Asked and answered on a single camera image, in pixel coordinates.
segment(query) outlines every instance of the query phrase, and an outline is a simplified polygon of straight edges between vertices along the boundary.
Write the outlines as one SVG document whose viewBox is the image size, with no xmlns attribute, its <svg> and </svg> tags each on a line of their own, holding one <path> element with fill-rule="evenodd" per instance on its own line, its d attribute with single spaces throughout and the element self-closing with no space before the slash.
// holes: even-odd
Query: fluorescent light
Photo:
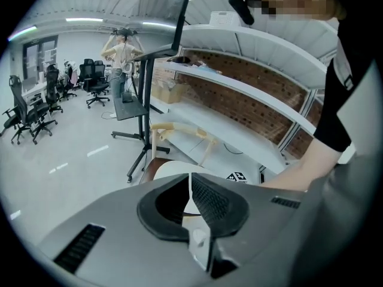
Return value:
<svg viewBox="0 0 383 287">
<path fill-rule="evenodd" d="M 100 18 L 66 18 L 67 22 L 102 22 Z"/>
<path fill-rule="evenodd" d="M 30 31 L 33 31 L 37 29 L 36 26 L 31 26 L 30 28 L 27 28 L 27 29 L 24 29 L 24 30 L 21 30 L 20 32 L 16 32 L 16 33 L 13 33 L 11 36 L 8 37 L 8 41 L 11 41 L 12 39 L 20 36 L 20 35 L 23 35 L 27 32 L 30 32 Z"/>
<path fill-rule="evenodd" d="M 166 25 L 164 23 L 157 23 L 157 22 L 143 22 L 142 24 L 143 25 L 148 25 L 148 26 L 163 26 L 163 27 L 171 28 L 171 29 L 175 29 L 176 28 L 176 26 Z"/>
</svg>

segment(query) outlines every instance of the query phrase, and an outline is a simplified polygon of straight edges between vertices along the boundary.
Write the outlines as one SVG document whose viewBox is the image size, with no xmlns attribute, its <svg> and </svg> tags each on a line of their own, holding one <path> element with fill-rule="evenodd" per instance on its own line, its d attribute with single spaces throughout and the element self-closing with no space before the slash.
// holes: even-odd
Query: floor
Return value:
<svg viewBox="0 0 383 287">
<path fill-rule="evenodd" d="M 113 102 L 92 104 L 85 91 L 78 97 L 60 103 L 64 113 L 54 112 L 58 125 L 50 125 L 48 133 L 32 143 L 28 132 L 20 145 L 10 140 L 14 130 L 0 138 L 0 197 L 11 223 L 25 240 L 38 244 L 61 222 L 96 199 L 112 191 L 137 185 L 144 160 L 127 183 L 127 171 L 142 150 L 142 143 L 133 139 L 111 137 L 112 130 L 136 133 L 136 118 L 124 121 L 106 120 L 114 112 Z M 169 143 L 169 157 L 194 163 Z"/>
</svg>

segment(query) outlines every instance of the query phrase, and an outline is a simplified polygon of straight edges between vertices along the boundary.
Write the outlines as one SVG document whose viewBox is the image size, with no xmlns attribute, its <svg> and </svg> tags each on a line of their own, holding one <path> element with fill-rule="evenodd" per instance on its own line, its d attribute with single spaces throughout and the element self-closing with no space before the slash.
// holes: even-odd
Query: person wearing headset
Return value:
<svg viewBox="0 0 383 287">
<path fill-rule="evenodd" d="M 108 49 L 115 37 L 115 34 L 112 34 L 101 51 L 102 57 L 112 56 L 115 54 L 111 79 L 109 82 L 113 99 L 121 98 L 121 94 L 124 92 L 124 85 L 126 81 L 125 69 L 128 67 L 133 55 L 137 56 L 142 54 L 141 50 L 131 45 L 131 39 L 133 37 L 133 32 L 131 30 L 119 29 L 116 34 L 117 45 Z M 115 113 L 111 114 L 110 117 L 115 118 Z"/>
<path fill-rule="evenodd" d="M 327 70 L 324 105 L 314 139 L 297 165 L 286 169 L 262 186 L 305 191 L 314 179 L 326 176 L 335 167 L 342 153 L 351 144 L 350 137 L 336 114 L 355 90 L 372 60 L 377 58 L 374 48 L 379 39 L 377 31 L 380 29 L 373 26 L 377 20 L 373 18 L 372 11 L 377 1 L 234 0 L 233 3 L 230 2 L 243 20 L 249 22 L 248 24 L 254 20 L 247 7 L 255 5 L 262 7 L 268 14 L 339 20 L 337 53 Z"/>
</svg>

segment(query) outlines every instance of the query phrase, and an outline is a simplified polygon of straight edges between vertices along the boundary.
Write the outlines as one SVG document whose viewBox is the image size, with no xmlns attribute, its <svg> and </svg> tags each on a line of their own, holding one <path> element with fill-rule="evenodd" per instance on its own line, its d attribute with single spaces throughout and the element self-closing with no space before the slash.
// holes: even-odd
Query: metal stand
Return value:
<svg viewBox="0 0 383 287">
<path fill-rule="evenodd" d="M 133 166 L 129 169 L 127 173 L 128 183 L 132 182 L 133 172 L 136 170 L 142 158 L 146 155 L 146 153 L 149 150 L 151 150 L 151 147 L 152 147 L 149 141 L 149 136 L 150 136 L 149 111 L 150 111 L 150 90 L 151 90 L 151 79 L 153 76 L 153 67 L 154 67 L 154 59 L 141 61 L 141 65 L 139 67 L 139 84 L 138 84 L 137 99 L 140 103 L 144 105 L 145 109 L 148 111 L 148 114 L 144 115 L 144 129 L 142 128 L 142 116 L 139 116 L 138 117 L 138 134 L 128 134 L 128 133 L 121 133 L 121 132 L 112 132 L 111 134 L 113 138 L 115 138 L 116 136 L 121 136 L 121 137 L 127 137 L 132 139 L 138 139 L 142 141 L 142 143 L 144 144 L 144 147 L 141 153 L 139 154 Z M 144 102 L 142 102 L 144 85 L 145 85 L 145 99 L 144 99 Z M 164 148 L 161 146 L 158 146 L 157 150 L 166 152 L 167 154 L 169 154 L 170 152 L 169 148 Z"/>
</svg>

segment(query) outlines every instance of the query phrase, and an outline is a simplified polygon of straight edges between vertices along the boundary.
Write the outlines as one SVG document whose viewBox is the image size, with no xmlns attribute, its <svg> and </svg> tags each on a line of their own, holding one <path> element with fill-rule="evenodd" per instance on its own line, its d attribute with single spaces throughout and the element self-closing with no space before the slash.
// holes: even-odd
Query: black shirt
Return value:
<svg viewBox="0 0 383 287">
<path fill-rule="evenodd" d="M 376 30 L 369 20 L 351 12 L 339 21 L 338 50 L 327 69 L 323 110 L 314 137 L 338 152 L 344 152 L 351 140 L 336 113 L 368 70 L 377 46 Z"/>
</svg>

